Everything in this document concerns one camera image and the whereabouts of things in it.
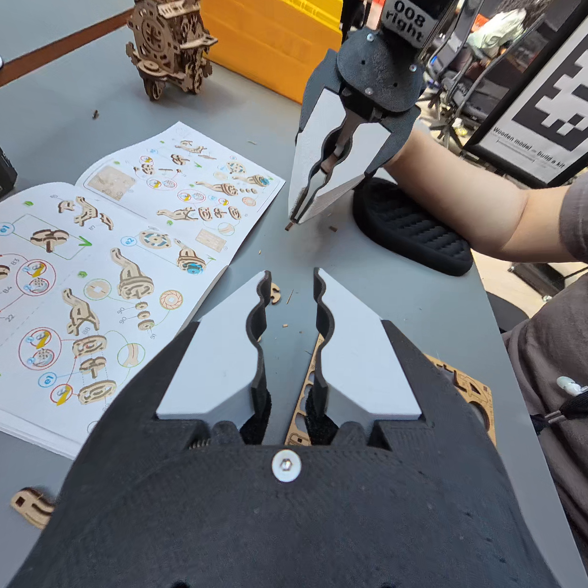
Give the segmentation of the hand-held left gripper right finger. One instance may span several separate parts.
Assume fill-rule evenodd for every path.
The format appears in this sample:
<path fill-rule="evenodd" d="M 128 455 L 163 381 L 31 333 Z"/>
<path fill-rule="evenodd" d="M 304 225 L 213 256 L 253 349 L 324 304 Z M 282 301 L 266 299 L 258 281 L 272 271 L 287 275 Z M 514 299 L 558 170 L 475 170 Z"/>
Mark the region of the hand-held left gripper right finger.
<path fill-rule="evenodd" d="M 313 298 L 323 342 L 306 402 L 311 444 L 329 445 L 346 423 L 370 437 L 377 421 L 421 418 L 383 319 L 322 268 L 313 269 Z"/>

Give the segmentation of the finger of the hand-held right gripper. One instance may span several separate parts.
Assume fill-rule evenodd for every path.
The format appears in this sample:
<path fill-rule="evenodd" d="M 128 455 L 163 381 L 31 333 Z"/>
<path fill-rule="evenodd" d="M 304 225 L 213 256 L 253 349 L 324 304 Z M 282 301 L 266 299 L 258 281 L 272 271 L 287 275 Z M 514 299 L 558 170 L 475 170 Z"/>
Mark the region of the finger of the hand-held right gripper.
<path fill-rule="evenodd" d="M 360 124 L 350 139 L 347 154 L 334 163 L 325 176 L 325 182 L 298 209 L 295 223 L 302 224 L 317 216 L 355 188 L 364 179 L 368 166 L 390 136 L 390 132 L 381 124 Z"/>
<path fill-rule="evenodd" d="M 324 159 L 327 139 L 342 129 L 346 118 L 339 95 L 322 89 L 305 127 L 298 133 L 289 188 L 289 220 L 302 220 L 303 202 L 308 195 L 311 178 Z"/>

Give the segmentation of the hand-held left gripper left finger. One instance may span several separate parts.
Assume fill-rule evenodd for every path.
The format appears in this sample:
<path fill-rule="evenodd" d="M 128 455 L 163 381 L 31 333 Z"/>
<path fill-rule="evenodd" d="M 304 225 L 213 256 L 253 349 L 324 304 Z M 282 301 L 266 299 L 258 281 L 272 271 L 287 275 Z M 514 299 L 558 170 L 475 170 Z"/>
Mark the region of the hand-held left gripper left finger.
<path fill-rule="evenodd" d="M 198 321 L 158 406 L 159 419 L 195 419 L 210 428 L 227 421 L 246 444 L 261 444 L 271 398 L 259 340 L 271 281 L 270 271 L 257 273 Z"/>

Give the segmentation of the person's right forearm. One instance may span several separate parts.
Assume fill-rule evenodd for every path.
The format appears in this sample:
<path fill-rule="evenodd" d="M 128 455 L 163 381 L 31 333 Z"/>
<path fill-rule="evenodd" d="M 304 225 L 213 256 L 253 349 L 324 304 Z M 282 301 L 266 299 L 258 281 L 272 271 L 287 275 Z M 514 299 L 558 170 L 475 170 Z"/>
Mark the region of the person's right forearm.
<path fill-rule="evenodd" d="M 460 159 L 419 121 L 385 169 L 480 254 L 511 262 L 575 261 L 559 231 L 567 187 L 522 189 Z"/>

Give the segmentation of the laser-cut plywood parts sheet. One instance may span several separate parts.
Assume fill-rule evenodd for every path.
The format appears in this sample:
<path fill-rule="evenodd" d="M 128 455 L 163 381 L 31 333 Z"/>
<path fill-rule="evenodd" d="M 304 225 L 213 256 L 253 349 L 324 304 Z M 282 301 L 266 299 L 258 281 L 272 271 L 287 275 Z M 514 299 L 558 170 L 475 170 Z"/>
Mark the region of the laser-cut plywood parts sheet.
<path fill-rule="evenodd" d="M 311 361 L 306 372 L 306 377 L 299 394 L 299 398 L 290 425 L 286 434 L 284 444 L 286 446 L 310 446 L 311 439 L 306 429 L 306 402 L 314 382 L 314 372 L 316 356 L 319 346 L 323 343 L 324 338 L 318 335 L 315 347 L 311 355 Z M 429 361 L 444 375 L 450 383 L 460 393 L 462 398 L 474 409 L 492 443 L 496 445 L 495 416 L 493 409 L 492 392 L 488 386 L 480 381 L 470 377 L 465 372 L 460 371 L 446 362 L 425 355 Z"/>

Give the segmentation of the assembled wooden model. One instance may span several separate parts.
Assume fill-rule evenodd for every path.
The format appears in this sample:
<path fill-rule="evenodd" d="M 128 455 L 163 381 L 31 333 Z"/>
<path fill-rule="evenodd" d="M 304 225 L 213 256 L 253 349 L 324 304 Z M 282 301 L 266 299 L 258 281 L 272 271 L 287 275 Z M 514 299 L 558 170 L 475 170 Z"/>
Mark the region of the assembled wooden model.
<path fill-rule="evenodd" d="M 149 99 L 159 100 L 166 85 L 197 95 L 212 73 L 209 51 L 217 43 L 203 25 L 200 1 L 135 1 L 128 20 L 135 42 L 126 54 Z"/>

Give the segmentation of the curved wooden model part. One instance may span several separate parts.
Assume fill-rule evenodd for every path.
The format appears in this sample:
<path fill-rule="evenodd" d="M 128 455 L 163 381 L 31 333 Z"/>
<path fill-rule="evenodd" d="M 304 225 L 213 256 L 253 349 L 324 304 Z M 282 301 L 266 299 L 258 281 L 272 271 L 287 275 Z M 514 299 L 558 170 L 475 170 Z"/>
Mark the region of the curved wooden model part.
<path fill-rule="evenodd" d="M 55 505 L 34 488 L 24 488 L 17 491 L 10 500 L 10 506 L 40 531 L 47 527 L 55 511 Z"/>

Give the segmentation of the black office chair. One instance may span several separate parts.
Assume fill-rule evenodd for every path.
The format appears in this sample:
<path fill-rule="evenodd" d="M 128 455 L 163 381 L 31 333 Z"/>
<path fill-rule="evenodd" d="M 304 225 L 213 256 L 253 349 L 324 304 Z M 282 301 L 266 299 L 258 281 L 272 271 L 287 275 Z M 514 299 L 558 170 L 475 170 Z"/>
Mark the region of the black office chair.
<path fill-rule="evenodd" d="M 466 73 L 481 57 L 481 53 L 472 48 L 468 37 L 460 40 L 452 33 L 431 58 L 428 73 L 436 85 L 436 93 L 430 98 L 428 108 L 436 112 L 435 120 L 430 124 L 430 131 L 437 131 L 437 140 L 445 148 L 453 141 L 460 153 L 463 143 L 454 127 L 457 122 L 458 107 L 464 101 L 467 92 L 473 85 L 467 80 Z"/>

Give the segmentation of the black wrist rest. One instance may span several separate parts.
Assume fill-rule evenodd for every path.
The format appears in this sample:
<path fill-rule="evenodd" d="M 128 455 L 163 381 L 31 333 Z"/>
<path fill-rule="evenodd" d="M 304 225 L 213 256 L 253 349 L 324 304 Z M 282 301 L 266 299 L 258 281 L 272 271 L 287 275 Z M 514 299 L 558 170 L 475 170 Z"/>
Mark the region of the black wrist rest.
<path fill-rule="evenodd" d="M 467 240 L 389 180 L 360 182 L 353 191 L 352 215 L 375 244 L 425 267 L 460 277 L 473 266 Z"/>

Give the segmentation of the yellow plastic bin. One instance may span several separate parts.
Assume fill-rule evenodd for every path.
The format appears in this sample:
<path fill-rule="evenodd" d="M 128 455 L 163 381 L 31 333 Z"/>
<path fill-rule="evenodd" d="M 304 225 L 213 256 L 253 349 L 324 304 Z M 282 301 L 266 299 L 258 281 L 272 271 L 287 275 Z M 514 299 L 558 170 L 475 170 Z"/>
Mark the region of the yellow plastic bin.
<path fill-rule="evenodd" d="M 218 42 L 210 60 L 299 104 L 328 49 L 342 42 L 342 1 L 202 1 Z"/>

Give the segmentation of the black framed marker sign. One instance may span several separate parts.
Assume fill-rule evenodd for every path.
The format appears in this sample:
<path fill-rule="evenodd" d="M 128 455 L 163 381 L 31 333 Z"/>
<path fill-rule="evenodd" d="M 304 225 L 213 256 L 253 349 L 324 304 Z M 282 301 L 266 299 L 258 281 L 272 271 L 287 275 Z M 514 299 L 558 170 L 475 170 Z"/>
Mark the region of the black framed marker sign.
<path fill-rule="evenodd" d="M 460 107 L 480 126 L 463 151 L 528 187 L 559 187 L 587 167 L 587 1 L 545 15 L 472 85 Z"/>

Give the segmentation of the open instruction booklet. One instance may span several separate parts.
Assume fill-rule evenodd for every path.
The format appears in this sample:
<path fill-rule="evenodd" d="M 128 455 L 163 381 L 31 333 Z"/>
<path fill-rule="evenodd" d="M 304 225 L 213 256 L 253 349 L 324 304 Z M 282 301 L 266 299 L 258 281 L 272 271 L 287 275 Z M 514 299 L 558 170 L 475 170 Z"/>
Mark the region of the open instruction booklet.
<path fill-rule="evenodd" d="M 1 202 L 1 431 L 74 460 L 281 191 L 182 122 Z"/>

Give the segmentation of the person's grey shirt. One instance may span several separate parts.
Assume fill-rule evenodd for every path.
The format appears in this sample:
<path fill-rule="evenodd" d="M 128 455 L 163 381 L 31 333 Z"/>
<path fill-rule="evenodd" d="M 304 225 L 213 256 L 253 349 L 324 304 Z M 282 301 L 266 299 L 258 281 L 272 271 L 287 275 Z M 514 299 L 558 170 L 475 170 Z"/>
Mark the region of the person's grey shirt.
<path fill-rule="evenodd" d="M 587 174 L 569 187 L 559 233 L 572 257 L 587 263 Z M 587 385 L 587 274 L 558 293 L 530 319 L 503 335 L 530 415 L 560 408 L 569 397 L 560 376 Z M 539 443 L 577 548 L 587 564 L 587 419 L 543 430 Z"/>

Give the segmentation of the black cardboard box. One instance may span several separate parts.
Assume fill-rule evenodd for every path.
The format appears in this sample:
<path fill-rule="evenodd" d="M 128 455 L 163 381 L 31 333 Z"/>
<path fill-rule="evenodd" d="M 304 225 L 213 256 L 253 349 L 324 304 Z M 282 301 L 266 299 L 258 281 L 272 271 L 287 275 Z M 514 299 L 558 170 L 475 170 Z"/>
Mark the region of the black cardboard box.
<path fill-rule="evenodd" d="M 4 151 L 0 149 L 0 184 L 1 184 L 1 197 L 4 197 L 10 193 L 15 187 L 18 173 L 12 166 L 11 161 L 5 155 Z"/>

